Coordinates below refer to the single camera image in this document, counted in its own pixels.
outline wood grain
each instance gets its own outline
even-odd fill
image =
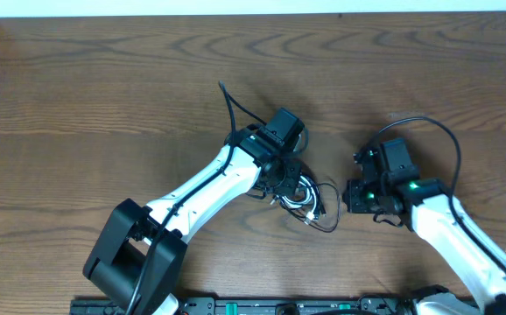
[[[102,295],[81,268],[113,207],[170,192],[220,149],[218,80],[262,117],[301,116],[313,134],[303,159],[340,189],[373,131],[441,120],[463,149],[457,195],[506,250],[506,13],[0,19],[0,313],[64,314],[70,299]],[[415,123],[395,135],[426,176],[450,179],[444,134]],[[193,238],[178,292],[348,297],[428,284],[468,294],[405,229],[345,215],[320,234],[240,197]]]

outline green tape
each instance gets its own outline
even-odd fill
[[[237,303],[226,303],[226,315],[238,315]]]

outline white backdrop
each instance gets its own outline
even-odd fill
[[[0,18],[506,11],[506,0],[0,0]]]

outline wooden table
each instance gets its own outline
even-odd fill
[[[303,159],[341,190],[357,174],[352,154],[384,124],[441,120],[462,145],[456,194],[506,250],[506,13],[0,19],[0,313],[64,314],[72,298],[102,295],[81,269],[115,205],[170,192],[221,148],[218,80],[261,117],[298,114],[312,134]],[[395,135],[425,176],[451,178],[440,130]],[[179,294],[428,284],[468,294],[406,229],[347,214],[322,234],[242,196],[193,238]]]

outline wooden tabletop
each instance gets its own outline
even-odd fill
[[[0,19],[0,313],[64,314],[72,298],[102,296],[81,270],[113,208],[170,192],[221,148],[218,80],[265,119],[280,107],[300,116],[302,158],[340,190],[358,174],[352,154],[386,123],[442,121],[463,151],[456,195],[506,250],[506,13]],[[251,122],[237,113],[238,126]],[[394,136],[425,177],[451,178],[441,130]],[[322,234],[245,196],[193,238],[179,280],[181,296],[428,284],[468,295],[405,228],[345,214]]]

